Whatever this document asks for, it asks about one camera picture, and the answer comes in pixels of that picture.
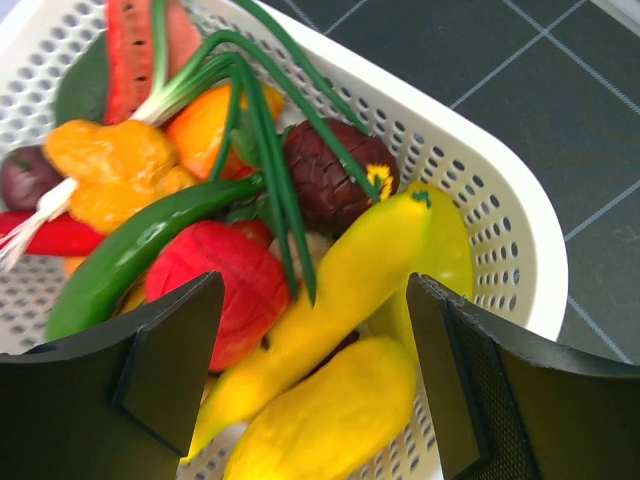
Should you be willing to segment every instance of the green chili pepper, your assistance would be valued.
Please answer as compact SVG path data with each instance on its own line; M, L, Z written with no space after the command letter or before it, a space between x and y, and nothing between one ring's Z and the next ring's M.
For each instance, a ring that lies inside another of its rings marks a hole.
M264 190L262 174L205 182L169 195L109 235L71 276L47 322L47 341L86 330L115 312L131 284L180 231Z

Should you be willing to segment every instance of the orange bell pepper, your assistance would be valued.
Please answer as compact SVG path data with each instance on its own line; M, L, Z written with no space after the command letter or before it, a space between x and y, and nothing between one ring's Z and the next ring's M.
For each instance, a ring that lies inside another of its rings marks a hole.
M278 90L267 85L263 86L263 91L275 122L285 108L285 99ZM167 127L167 136L178 151L180 165L200 181L207 180L218 156L230 101L230 84L211 88L196 98ZM240 108L247 107L247 98L243 94ZM220 178L230 180L243 168L242 159L232 149Z

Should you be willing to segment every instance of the yellow squash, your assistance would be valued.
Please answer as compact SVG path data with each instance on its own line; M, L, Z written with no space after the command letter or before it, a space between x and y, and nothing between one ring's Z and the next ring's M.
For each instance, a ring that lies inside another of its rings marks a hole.
M429 193L433 203L429 238L398 291L369 317L367 324L371 333L400 341L418 362L406 299L409 276L414 272L429 275L457 294L472 298L473 264L469 233L451 198L438 187L422 182L412 183L406 192Z
M225 480L342 480L411 418L416 368L386 337L356 342L251 422Z
M300 381L398 289L424 248L431 216L427 197L403 194L375 204L331 246L318 264L315 307L301 289L268 333L268 348L222 374L200 408L182 463Z

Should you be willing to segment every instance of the floor tile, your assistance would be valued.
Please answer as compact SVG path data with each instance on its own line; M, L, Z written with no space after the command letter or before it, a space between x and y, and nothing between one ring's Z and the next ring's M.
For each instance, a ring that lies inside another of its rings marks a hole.
M369 0L330 36L449 105L535 33L502 2Z
M540 25L547 27L573 7L577 0L512 0L512 2Z
M458 111L522 158L565 233L640 175L640 117L545 39Z
M553 35L640 105L640 38L631 30L588 2Z
M638 363L639 253L640 189L567 242L575 300Z
M596 332L580 318L576 311L567 306L567 313L562 324L558 343L583 352L620 361L616 354L596 334Z

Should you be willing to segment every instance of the basket rim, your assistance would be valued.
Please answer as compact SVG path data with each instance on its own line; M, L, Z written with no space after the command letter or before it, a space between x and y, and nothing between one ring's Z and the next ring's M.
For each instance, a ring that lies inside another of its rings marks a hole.
M228 4L229 8L239 8L229 0L201 1L203 3L223 2ZM260 0L256 1L304 49L321 54L346 72L358 72L358 76L366 78L367 83L380 92L395 92L394 98L414 114L430 112L430 122L442 131L455 132L457 137L482 155L502 175L506 183L517 192L522 209L527 213L536 255L533 300L525 328L556 341L562 328L568 299L567 252L557 214L533 172L502 141L446 105L334 40ZM11 48L45 2L46 0L21 0L9 12L0 23L0 56Z

